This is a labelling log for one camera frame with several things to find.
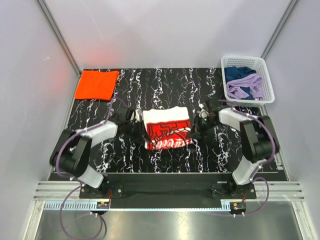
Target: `folded orange cloth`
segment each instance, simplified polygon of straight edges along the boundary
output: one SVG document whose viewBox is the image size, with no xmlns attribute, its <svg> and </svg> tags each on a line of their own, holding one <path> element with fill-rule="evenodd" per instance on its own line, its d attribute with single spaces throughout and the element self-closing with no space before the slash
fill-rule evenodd
<svg viewBox="0 0 320 240">
<path fill-rule="evenodd" d="M 118 71 L 84 70 L 75 91 L 75 99 L 111 100 L 115 90 Z"/>
</svg>

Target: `black marble tabletop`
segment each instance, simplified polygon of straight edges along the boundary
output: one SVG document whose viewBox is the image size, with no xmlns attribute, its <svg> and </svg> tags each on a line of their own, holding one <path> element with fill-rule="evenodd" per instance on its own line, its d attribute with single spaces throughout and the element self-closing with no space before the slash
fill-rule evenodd
<svg viewBox="0 0 320 240">
<path fill-rule="evenodd" d="M 133 109 L 168 109 L 187 107 L 191 124 L 195 109 L 212 98 L 224 98 L 220 68 L 143 68 L 95 69 L 120 72 L 114 95 Z M 120 102 L 112 108 L 116 111 Z M 110 103 L 102 100 L 75 100 L 68 128 L 89 127 L 106 118 Z M 243 112 L 259 114 L 257 108 L 240 108 Z M 107 173 L 205 173 L 231 172 L 243 154 L 239 133 L 227 126 L 212 129 L 211 137 L 193 140 L 193 147 L 160 151 L 146 150 L 120 135 L 91 149 L 90 165 Z M 263 167 L 264 172 L 277 171 L 275 162 Z"/>
</svg>

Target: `plastic basket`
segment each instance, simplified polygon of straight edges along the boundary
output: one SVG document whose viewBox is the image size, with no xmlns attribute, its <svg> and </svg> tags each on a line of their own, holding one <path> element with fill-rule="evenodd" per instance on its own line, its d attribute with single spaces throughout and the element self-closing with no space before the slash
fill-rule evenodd
<svg viewBox="0 0 320 240">
<path fill-rule="evenodd" d="M 225 98 L 235 103 L 237 106 L 242 107 L 255 107 L 258 108 L 264 104 L 270 104 L 275 101 L 275 94 L 270 81 L 270 76 L 268 73 L 267 65 L 265 60 L 261 57 L 254 56 L 224 56 L 221 58 L 222 67 L 222 80 Z M 227 67 L 249 67 L 256 70 L 256 73 L 263 78 L 262 91 L 264 97 L 262 100 L 246 100 L 246 99 L 234 99 L 230 98 L 227 94 L 227 84 L 224 69 Z"/>
</svg>

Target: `white wall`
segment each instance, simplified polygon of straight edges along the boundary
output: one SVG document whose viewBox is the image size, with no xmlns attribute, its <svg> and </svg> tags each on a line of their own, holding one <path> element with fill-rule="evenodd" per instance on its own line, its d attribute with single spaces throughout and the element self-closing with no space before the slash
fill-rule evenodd
<svg viewBox="0 0 320 240">
<path fill-rule="evenodd" d="M 46 2 L 81 68 L 183 68 L 260 57 L 290 0 Z"/>
<path fill-rule="evenodd" d="M 266 63 L 269 106 L 292 180 L 300 182 L 320 236 L 320 1 L 300 1 Z"/>
<path fill-rule="evenodd" d="M 35 0 L 0 0 L 0 239 L 21 233 L 77 78 Z"/>
</svg>

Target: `printed lettering on cloth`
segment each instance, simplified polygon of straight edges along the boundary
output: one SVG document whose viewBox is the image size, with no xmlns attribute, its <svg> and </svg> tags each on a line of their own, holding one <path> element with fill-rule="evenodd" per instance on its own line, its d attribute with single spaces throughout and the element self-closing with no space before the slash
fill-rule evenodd
<svg viewBox="0 0 320 240">
<path fill-rule="evenodd" d="M 143 111 L 143 122 L 152 142 L 146 142 L 148 150 L 181 148 L 192 143 L 186 139 L 190 131 L 190 119 L 186 107 Z"/>
</svg>

